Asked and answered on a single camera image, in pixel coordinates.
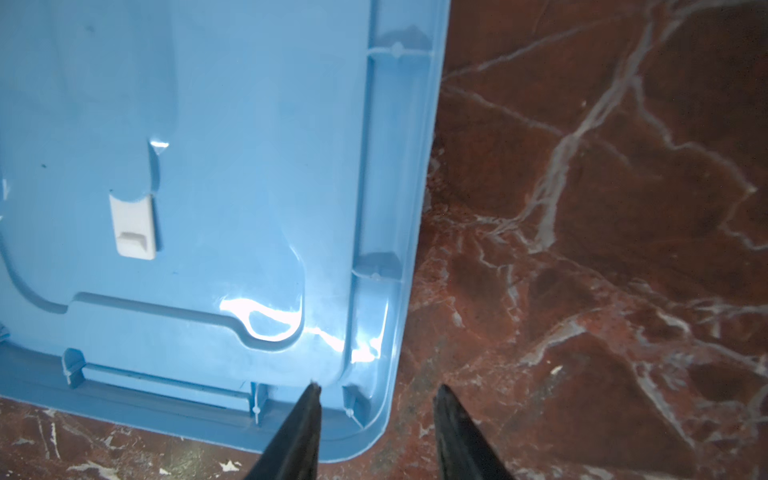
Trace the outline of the blue plastic bin lid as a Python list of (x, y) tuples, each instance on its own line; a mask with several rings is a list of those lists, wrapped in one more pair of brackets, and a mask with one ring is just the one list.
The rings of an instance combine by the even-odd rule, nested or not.
[(5, 1), (1, 394), (252, 452), (383, 435), (447, 1)]

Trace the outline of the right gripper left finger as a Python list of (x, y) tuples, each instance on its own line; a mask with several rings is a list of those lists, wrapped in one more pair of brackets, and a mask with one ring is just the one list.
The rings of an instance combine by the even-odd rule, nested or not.
[(321, 387), (310, 383), (245, 479), (316, 479), (319, 465)]

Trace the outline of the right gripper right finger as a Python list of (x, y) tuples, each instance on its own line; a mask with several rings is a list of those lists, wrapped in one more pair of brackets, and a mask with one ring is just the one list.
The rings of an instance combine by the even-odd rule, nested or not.
[(433, 418), (440, 479), (514, 479), (446, 384), (433, 399)]

